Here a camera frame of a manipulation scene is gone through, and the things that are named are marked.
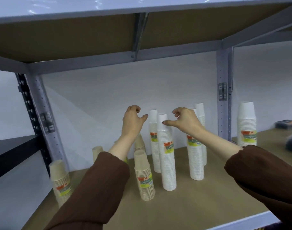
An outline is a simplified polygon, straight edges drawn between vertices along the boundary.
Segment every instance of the stack of cups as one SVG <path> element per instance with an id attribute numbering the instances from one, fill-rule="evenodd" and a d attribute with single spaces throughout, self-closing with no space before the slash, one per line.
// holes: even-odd
<path id="1" fill-rule="evenodd" d="M 160 156 L 159 156 L 159 142 L 157 135 L 157 110 L 151 110 L 149 113 L 149 132 L 150 132 L 150 144 L 152 151 L 152 161 L 155 172 L 161 173 Z"/>
<path id="2" fill-rule="evenodd" d="M 65 170 L 62 160 L 56 160 L 49 165 L 52 189 L 56 196 L 59 207 L 61 207 L 71 196 L 71 184 L 69 174 Z"/>
<path id="3" fill-rule="evenodd" d="M 125 158 L 124 162 L 126 162 L 128 164 L 128 157 Z"/>
<path id="4" fill-rule="evenodd" d="M 153 186 L 150 164 L 147 160 L 145 150 L 136 150 L 134 152 L 134 164 L 137 185 L 142 200 L 148 201 L 153 199 L 155 196 L 155 187 Z"/>
<path id="5" fill-rule="evenodd" d="M 256 116 L 253 102 L 240 102 L 237 116 L 237 144 L 256 145 Z"/>
<path id="6" fill-rule="evenodd" d="M 96 146 L 96 147 L 92 148 L 92 151 L 93 151 L 93 161 L 95 162 L 95 160 L 98 157 L 98 154 L 100 152 L 103 152 L 103 148 L 102 148 L 102 146 Z"/>
<path id="7" fill-rule="evenodd" d="M 167 191 L 177 187 L 174 143 L 171 127 L 162 122 L 168 120 L 167 114 L 157 115 L 157 134 L 159 142 L 160 165 L 163 188 Z"/>
<path id="8" fill-rule="evenodd" d="M 205 127 L 204 105 L 203 103 L 197 103 L 195 104 L 195 107 L 197 109 L 197 117 L 201 125 Z M 205 166 L 207 164 L 207 148 L 204 144 L 202 144 L 201 147 L 202 147 L 203 165 Z"/>
<path id="9" fill-rule="evenodd" d="M 146 147 L 145 147 L 145 143 L 144 140 L 142 138 L 142 134 L 138 134 L 138 136 L 135 139 L 135 144 L 134 144 L 134 151 L 137 150 L 145 150 L 146 151 Z"/>
<path id="10" fill-rule="evenodd" d="M 189 173 L 192 179 L 204 179 L 203 152 L 201 143 L 190 135 L 187 138 L 187 151 L 189 154 Z"/>

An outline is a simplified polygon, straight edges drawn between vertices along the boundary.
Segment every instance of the product label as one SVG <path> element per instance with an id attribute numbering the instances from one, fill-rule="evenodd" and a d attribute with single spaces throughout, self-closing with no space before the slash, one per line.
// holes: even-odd
<path id="1" fill-rule="evenodd" d="M 197 139 L 191 137 L 190 135 L 186 135 L 187 138 L 187 145 L 188 146 L 201 146 L 201 142 L 198 141 Z"/>
<path id="2" fill-rule="evenodd" d="M 171 142 L 164 143 L 164 152 L 165 153 L 172 153 L 172 152 L 174 152 L 174 143 L 172 141 Z"/>
<path id="3" fill-rule="evenodd" d="M 147 188 L 152 185 L 152 173 L 147 177 L 137 177 L 141 188 Z"/>
<path id="4" fill-rule="evenodd" d="M 56 189 L 57 189 L 60 197 L 64 196 L 64 195 L 68 194 L 71 191 L 70 182 L 69 183 L 65 183 L 63 185 L 60 185 L 60 186 L 56 187 Z"/>
<path id="5" fill-rule="evenodd" d="M 256 143 L 256 131 L 241 131 L 241 139 L 246 143 Z"/>
<path id="6" fill-rule="evenodd" d="M 152 142 L 158 142 L 158 135 L 156 132 L 151 132 L 150 137 Z"/>

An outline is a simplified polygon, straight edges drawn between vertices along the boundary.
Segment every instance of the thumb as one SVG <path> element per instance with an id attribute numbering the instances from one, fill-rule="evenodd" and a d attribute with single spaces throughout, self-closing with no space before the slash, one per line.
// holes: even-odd
<path id="1" fill-rule="evenodd" d="M 141 119 L 143 120 L 143 123 L 148 119 L 148 115 L 143 115 L 142 117 L 141 117 Z"/>
<path id="2" fill-rule="evenodd" d="M 177 120 L 165 120 L 163 121 L 163 124 L 171 127 L 176 127 L 178 125 Z"/>

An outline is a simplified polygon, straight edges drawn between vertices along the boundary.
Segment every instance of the brown sweater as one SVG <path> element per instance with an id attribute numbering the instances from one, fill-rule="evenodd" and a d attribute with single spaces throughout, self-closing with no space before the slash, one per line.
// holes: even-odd
<path id="1" fill-rule="evenodd" d="M 262 148 L 247 146 L 226 162 L 225 170 L 292 229 L 290 165 Z M 45 230 L 102 230 L 116 212 L 129 176 L 125 162 L 101 152 Z"/>

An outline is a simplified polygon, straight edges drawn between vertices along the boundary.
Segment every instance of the person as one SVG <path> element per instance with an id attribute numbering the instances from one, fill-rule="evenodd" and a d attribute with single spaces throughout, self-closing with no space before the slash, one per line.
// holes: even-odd
<path id="1" fill-rule="evenodd" d="M 148 115 L 138 117 L 140 107 L 129 106 L 123 118 L 121 137 L 109 150 L 98 155 L 68 201 L 45 230 L 102 230 L 116 212 L 129 166 L 123 162 Z M 207 131 L 193 110 L 176 108 L 177 120 L 163 124 L 191 135 L 226 161 L 224 169 L 252 197 L 262 202 L 292 229 L 292 167 L 270 152 L 249 145 L 242 148 Z"/>

